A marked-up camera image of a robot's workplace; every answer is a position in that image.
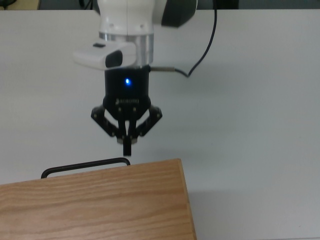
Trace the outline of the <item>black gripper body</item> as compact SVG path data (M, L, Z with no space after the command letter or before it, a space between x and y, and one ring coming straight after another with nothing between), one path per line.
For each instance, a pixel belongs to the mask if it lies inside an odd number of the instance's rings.
M106 70L103 107L115 120L131 119L133 109L139 120L151 106L150 66Z

